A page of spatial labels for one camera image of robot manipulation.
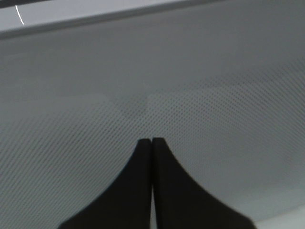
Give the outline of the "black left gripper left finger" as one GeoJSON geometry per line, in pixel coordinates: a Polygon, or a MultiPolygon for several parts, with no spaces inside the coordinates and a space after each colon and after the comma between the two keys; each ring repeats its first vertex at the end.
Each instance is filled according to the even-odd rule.
{"type": "Polygon", "coordinates": [[[61,229],[148,229],[152,203],[152,143],[140,139],[128,163],[92,203],[61,229]]]}

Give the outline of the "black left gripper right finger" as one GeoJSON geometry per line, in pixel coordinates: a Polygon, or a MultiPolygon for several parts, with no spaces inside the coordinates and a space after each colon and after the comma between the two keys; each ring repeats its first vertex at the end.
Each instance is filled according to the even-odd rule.
{"type": "Polygon", "coordinates": [[[159,229],[254,229],[246,216],[204,190],[180,165],[165,139],[152,140],[153,194],[159,229]]]}

